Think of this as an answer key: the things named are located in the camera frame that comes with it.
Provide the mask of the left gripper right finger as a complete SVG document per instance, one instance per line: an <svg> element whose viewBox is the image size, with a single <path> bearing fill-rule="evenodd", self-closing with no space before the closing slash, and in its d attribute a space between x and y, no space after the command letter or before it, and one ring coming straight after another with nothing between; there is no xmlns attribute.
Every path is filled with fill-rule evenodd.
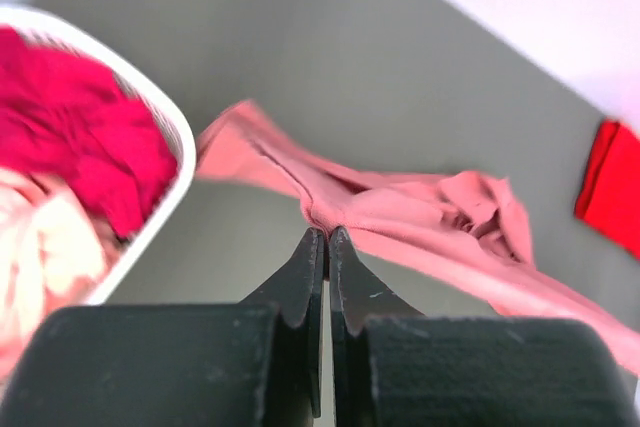
<svg viewBox="0 0 640 427"><path fill-rule="evenodd" d="M635 426L611 354L565 319L434 317L328 242L339 426Z"/></svg>

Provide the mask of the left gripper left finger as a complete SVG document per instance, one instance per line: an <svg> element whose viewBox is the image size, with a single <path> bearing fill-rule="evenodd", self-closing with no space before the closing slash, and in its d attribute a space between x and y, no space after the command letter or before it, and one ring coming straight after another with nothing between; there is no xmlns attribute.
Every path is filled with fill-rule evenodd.
<svg viewBox="0 0 640 427"><path fill-rule="evenodd" d="M310 426L321 412L325 239L226 304L68 307L36 330L5 426Z"/></svg>

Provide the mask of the salmon pink t shirt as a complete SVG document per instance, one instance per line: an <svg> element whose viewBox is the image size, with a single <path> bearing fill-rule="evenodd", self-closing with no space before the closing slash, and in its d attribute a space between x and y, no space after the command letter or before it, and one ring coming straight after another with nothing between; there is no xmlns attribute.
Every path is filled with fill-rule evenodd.
<svg viewBox="0 0 640 427"><path fill-rule="evenodd" d="M354 170L294 143L252 102L226 109L197 142L199 177L297 199L325 233L445 282L504 316L568 318L593 328L615 360L639 369L639 335L535 265L528 213L510 183L455 175Z"/></svg>

